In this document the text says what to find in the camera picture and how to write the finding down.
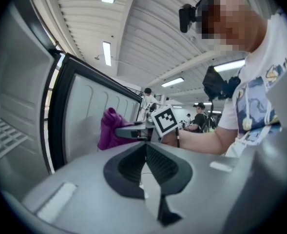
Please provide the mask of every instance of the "magenta cloth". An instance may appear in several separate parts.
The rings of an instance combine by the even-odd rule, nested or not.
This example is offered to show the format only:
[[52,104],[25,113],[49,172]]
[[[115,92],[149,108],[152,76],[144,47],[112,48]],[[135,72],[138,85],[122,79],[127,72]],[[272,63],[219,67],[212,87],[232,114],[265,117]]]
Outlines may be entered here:
[[114,133],[116,128],[133,125],[133,123],[129,123],[122,115],[117,113],[114,108],[110,107],[104,111],[101,120],[101,135],[98,148],[104,151],[115,146],[136,142],[136,139],[117,137]]

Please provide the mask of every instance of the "white t-shirt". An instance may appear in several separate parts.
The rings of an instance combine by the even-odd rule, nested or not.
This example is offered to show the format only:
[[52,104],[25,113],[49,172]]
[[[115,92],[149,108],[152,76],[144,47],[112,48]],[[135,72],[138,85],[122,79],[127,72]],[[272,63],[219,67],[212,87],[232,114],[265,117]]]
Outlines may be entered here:
[[151,105],[153,103],[156,103],[157,105],[160,104],[160,102],[155,99],[154,96],[150,95],[150,96],[144,96],[143,101],[142,101],[142,108],[145,110],[147,109],[148,105]]
[[268,20],[261,45],[245,59],[239,71],[241,83],[227,99],[218,126],[238,129],[238,137],[226,156],[239,157],[248,145],[257,145],[267,134],[281,130],[266,92],[287,70],[287,17],[276,14]]
[[185,121],[186,121],[186,126],[190,126],[192,124],[191,117],[187,117]]

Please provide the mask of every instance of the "man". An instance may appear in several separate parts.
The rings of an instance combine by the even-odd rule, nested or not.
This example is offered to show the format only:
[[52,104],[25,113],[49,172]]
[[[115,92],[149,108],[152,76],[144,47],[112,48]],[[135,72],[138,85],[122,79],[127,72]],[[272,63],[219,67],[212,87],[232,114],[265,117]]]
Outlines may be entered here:
[[185,123],[182,121],[180,121],[179,123],[179,129],[183,129],[184,128]]
[[191,126],[187,126],[185,129],[187,131],[193,133],[199,133],[205,123],[206,117],[204,116],[203,112],[205,109],[205,105],[203,103],[198,103],[196,106],[196,116],[194,121],[192,122]]
[[[180,147],[239,157],[248,145],[257,145],[281,130],[266,92],[287,71],[287,17],[280,13],[267,20],[244,0],[201,0],[197,12],[201,22],[195,26],[204,37],[220,37],[233,50],[249,55],[238,73],[241,83],[226,100],[216,130],[206,134],[180,131]],[[163,143],[176,146],[175,134],[169,133]]]
[[187,114],[187,120],[185,121],[187,126],[190,126],[192,124],[192,120],[191,120],[191,115]]
[[156,109],[156,105],[162,105],[154,96],[151,95],[151,88],[146,88],[144,90],[144,98],[141,103],[141,120],[145,120],[146,114],[149,112],[150,108]]

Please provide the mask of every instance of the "hand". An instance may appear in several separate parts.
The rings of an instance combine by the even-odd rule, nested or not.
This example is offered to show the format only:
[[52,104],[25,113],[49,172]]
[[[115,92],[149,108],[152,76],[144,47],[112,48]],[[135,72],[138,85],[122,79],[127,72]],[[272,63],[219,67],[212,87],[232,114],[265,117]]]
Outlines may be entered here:
[[177,147],[177,136],[176,136],[176,132],[175,131],[171,131],[170,133],[166,134],[163,139],[162,139],[162,143],[169,145],[169,146],[173,146],[173,147]]

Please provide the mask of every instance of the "shelf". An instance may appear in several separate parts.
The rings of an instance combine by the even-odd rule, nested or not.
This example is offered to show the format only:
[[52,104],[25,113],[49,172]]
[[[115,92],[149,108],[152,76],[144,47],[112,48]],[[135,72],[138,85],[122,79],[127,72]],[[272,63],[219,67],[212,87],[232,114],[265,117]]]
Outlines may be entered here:
[[0,119],[0,159],[26,139],[25,134]]

